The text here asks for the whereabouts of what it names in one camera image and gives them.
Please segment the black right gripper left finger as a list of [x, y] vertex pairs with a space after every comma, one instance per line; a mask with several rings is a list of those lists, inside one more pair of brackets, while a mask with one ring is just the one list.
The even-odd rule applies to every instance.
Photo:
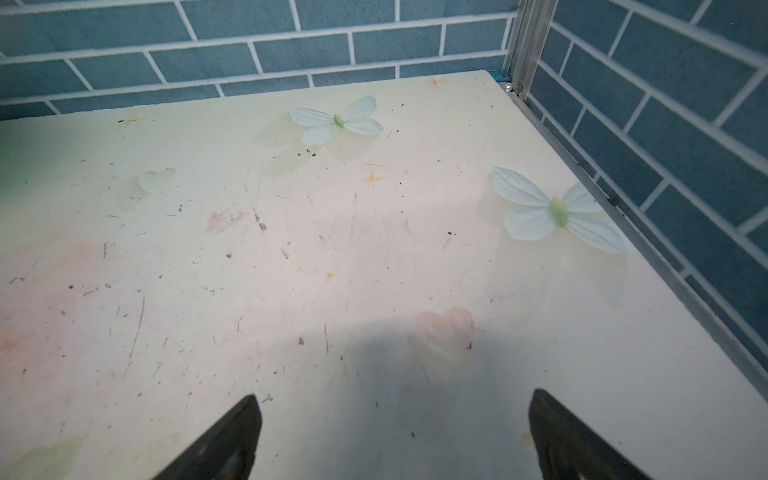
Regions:
[[261, 428], [257, 398], [254, 394], [246, 395], [155, 479], [248, 479]]

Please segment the aluminium corner frame post right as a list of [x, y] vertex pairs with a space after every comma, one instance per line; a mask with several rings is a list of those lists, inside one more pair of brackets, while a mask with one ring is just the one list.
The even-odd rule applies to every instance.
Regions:
[[519, 2], [512, 23], [503, 64], [507, 91], [524, 101], [532, 85], [558, 0]]

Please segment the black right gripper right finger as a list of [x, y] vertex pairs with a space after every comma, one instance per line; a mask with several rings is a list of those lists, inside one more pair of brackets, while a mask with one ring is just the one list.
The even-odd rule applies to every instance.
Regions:
[[528, 419], [544, 479], [649, 480], [546, 390], [534, 390]]

